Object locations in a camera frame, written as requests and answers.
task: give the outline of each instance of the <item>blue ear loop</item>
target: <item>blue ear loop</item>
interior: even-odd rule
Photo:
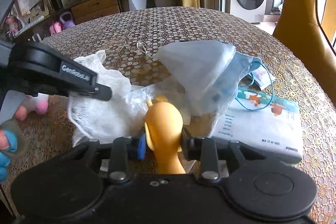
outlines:
[[[253,61],[252,64],[253,64],[253,63],[258,63],[258,64],[260,64],[260,65],[267,71],[267,74],[268,74],[268,77],[269,77],[269,79],[270,79],[270,81],[271,81],[271,86],[272,86],[272,95],[271,95],[271,99],[270,99],[270,101],[269,101],[265,106],[263,106],[263,107],[261,107],[261,108],[257,108],[257,109],[250,109],[250,108],[247,108],[246,106],[244,106],[244,105],[239,101],[239,99],[238,99],[237,97],[236,97],[235,99],[236,99],[237,102],[238,102],[242,107],[244,107],[246,110],[256,111],[256,110],[262,110],[262,109],[268,107],[268,106],[271,104],[271,102],[273,101],[273,97],[274,97],[274,94],[273,94],[273,91],[274,91],[274,90],[273,90],[273,82],[272,82],[271,75],[270,75],[268,69],[265,67],[265,65],[264,65],[263,63],[260,63],[259,61]],[[252,75],[252,82],[249,83],[248,85],[240,85],[240,87],[246,88],[246,87],[248,87],[248,86],[253,85],[253,83],[254,83],[254,75],[253,75],[252,72],[250,73],[250,75]]]

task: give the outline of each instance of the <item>lace tablecloth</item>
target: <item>lace tablecloth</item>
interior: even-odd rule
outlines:
[[[232,15],[202,8],[167,7],[121,13],[82,23],[43,42],[72,58],[106,50],[104,65],[117,69],[133,85],[149,85],[169,75],[160,62],[137,48],[143,42],[150,53],[174,41],[217,39],[232,43],[239,52],[260,57],[278,79],[274,94],[299,102],[304,155],[298,168],[318,186],[311,217],[317,223],[334,223],[336,212],[335,108],[303,63],[274,37]],[[51,97],[47,115],[31,113],[21,128],[30,140],[27,155],[12,161],[4,189],[23,170],[71,147],[74,126],[64,103]],[[150,162],[144,169],[153,169]]]

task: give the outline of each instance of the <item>pink kettlebell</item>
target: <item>pink kettlebell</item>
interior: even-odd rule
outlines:
[[[51,35],[56,34],[58,32],[61,32],[62,31],[62,24],[60,24],[57,21],[53,21],[52,25],[49,28],[49,31],[50,31]]]
[[[65,15],[70,15],[70,20],[64,20],[63,16],[65,16]],[[72,17],[71,12],[65,12],[65,13],[61,14],[59,16],[59,20],[63,24],[63,30],[69,29],[69,28],[71,28],[73,26],[76,26],[76,24],[74,23],[74,19]]]

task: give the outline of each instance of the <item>dresser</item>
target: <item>dresser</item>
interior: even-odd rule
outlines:
[[[118,0],[88,0],[71,7],[76,25],[120,13]]]

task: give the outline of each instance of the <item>white mesh bag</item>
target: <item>white mesh bag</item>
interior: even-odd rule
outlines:
[[[112,143],[115,138],[136,135],[142,127],[133,119],[133,115],[123,96],[131,91],[128,78],[117,70],[107,70],[102,65],[105,60],[105,50],[98,51],[85,57],[78,57],[74,61],[97,73],[97,83],[112,89],[112,98],[101,101],[76,93],[71,93],[68,103],[69,120],[78,130],[73,135],[73,145],[86,136],[98,139],[100,143]]]

